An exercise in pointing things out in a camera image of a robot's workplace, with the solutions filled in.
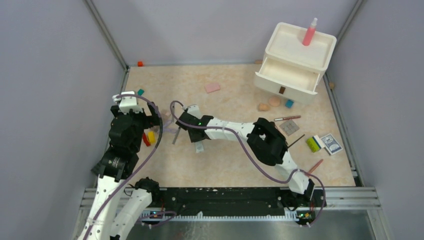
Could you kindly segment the pink spray bottle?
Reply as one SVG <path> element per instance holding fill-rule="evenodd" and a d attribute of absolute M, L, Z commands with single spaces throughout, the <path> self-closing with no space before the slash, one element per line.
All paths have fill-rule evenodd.
<path fill-rule="evenodd" d="M 306 30 L 306 32 L 305 32 L 305 35 L 304 35 L 304 38 L 303 38 L 303 40 L 302 40 L 302 44 L 303 44 L 304 46 L 309 46 L 309 45 L 311 44 L 312 39 L 313 39 L 313 37 L 314 37 L 314 35 L 315 35 L 315 32 L 316 32 L 317 22 L 318 22 L 318 18 L 317 18 L 317 17 L 315 17 L 315 18 L 312 20 L 312 22 L 311 22 L 311 24 L 309 25 L 309 27 L 307 28 L 307 30 Z"/>

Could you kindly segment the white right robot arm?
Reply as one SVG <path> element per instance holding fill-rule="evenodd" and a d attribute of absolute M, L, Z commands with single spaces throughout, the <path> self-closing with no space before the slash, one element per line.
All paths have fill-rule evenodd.
<path fill-rule="evenodd" d="M 265 118 L 255 122 L 231 122 L 210 115 L 197 118 L 183 112 L 176 124 L 187 131 L 192 143 L 203 140 L 239 142 L 253 165 L 269 180 L 286 184 L 299 206 L 314 198 L 315 184 L 307 172 L 298 168 L 291 156 L 285 136 Z"/>

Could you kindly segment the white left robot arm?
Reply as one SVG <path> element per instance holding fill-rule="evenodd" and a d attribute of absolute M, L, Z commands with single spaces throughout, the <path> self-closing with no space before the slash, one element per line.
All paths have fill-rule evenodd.
<path fill-rule="evenodd" d="M 161 115 L 155 105 L 150 105 L 150 115 L 141 107 L 123 113 L 117 105 L 111 107 L 114 118 L 108 132 L 109 147 L 93 168 L 98 175 L 97 188 L 80 240 L 125 240 L 141 213 L 160 202 L 159 184 L 150 179 L 140 179 L 121 211 L 117 211 L 125 186 L 139 161 L 143 134 L 154 126 L 163 127 Z"/>

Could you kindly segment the white drawer organizer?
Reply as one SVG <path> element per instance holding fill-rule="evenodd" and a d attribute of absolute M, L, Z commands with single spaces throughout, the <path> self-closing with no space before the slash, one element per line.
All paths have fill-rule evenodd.
<path fill-rule="evenodd" d="M 315 32 L 308 46 L 302 41 L 307 29 L 280 22 L 265 48 L 253 84 L 266 92 L 304 105 L 312 103 L 329 67 L 337 38 Z"/>

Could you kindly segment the silver cosmetic tube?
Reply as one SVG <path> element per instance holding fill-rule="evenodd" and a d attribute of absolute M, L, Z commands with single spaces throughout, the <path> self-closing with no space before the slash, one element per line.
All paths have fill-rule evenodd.
<path fill-rule="evenodd" d="M 198 141 L 198 142 L 195 142 L 194 143 L 194 146 L 195 146 L 195 152 L 198 154 L 198 153 L 202 153 L 202 152 L 204 152 L 204 145 L 203 145 L 203 142 L 202 141 Z"/>

